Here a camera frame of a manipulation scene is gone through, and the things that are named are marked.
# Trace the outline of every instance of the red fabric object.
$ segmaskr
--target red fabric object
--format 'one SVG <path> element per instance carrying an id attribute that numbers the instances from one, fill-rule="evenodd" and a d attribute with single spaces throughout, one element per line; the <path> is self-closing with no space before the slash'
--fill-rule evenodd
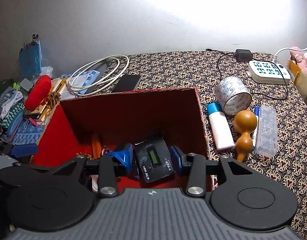
<path id="1" fill-rule="evenodd" d="M 29 111 L 33 111 L 34 109 L 36 109 L 36 107 L 41 103 L 41 101 L 46 98 L 50 89 L 51 89 L 50 77 L 47 75 L 41 76 L 37 80 L 32 91 L 30 92 L 24 104 L 24 107 Z"/>
<path id="2" fill-rule="evenodd" d="M 208 155 L 208 139 L 199 95 L 194 88 L 144 90 L 103 94 L 61 101 L 38 142 L 32 163 L 57 166 L 77 156 L 92 154 L 92 137 L 111 150 L 119 143 L 137 143 L 156 132 L 168 146 L 177 145 L 184 153 Z M 118 189 L 182 187 L 188 178 L 176 174 L 152 183 L 121 178 Z M 207 176 L 211 191 L 211 177 Z"/>

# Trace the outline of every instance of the white bottle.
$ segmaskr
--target white bottle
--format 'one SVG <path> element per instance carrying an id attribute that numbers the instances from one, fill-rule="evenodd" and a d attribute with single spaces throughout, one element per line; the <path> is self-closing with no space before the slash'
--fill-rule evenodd
<path id="1" fill-rule="evenodd" d="M 234 147 L 232 134 L 227 119 L 222 112 L 219 103 L 207 105 L 209 122 L 217 150 L 224 150 Z"/>

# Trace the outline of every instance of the red pillow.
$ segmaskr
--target red pillow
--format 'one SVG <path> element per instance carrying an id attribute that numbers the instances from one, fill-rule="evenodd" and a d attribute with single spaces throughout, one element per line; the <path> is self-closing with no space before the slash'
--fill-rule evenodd
<path id="1" fill-rule="evenodd" d="M 48 75 L 41 76 L 31 92 L 24 104 L 24 107 L 29 110 L 33 111 L 36 107 L 44 100 L 51 89 L 51 79 Z"/>

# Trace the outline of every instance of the power adapter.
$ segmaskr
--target power adapter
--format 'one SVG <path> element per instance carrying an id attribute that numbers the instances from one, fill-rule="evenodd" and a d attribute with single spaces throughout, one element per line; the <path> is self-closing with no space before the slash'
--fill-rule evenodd
<path id="1" fill-rule="evenodd" d="M 252 60 L 253 54 L 248 49 L 236 49 L 236 59 L 238 62 L 249 62 Z"/>

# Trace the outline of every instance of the white power strip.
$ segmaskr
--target white power strip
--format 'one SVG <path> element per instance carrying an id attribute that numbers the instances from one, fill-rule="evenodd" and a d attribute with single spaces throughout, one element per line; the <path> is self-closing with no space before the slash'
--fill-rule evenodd
<path id="1" fill-rule="evenodd" d="M 285 82 L 278 68 L 281 70 L 286 84 L 288 85 L 291 79 L 290 74 L 284 66 L 279 63 L 276 67 L 269 62 L 252 60 L 249 61 L 248 71 L 252 79 L 257 83 L 284 85 Z"/>

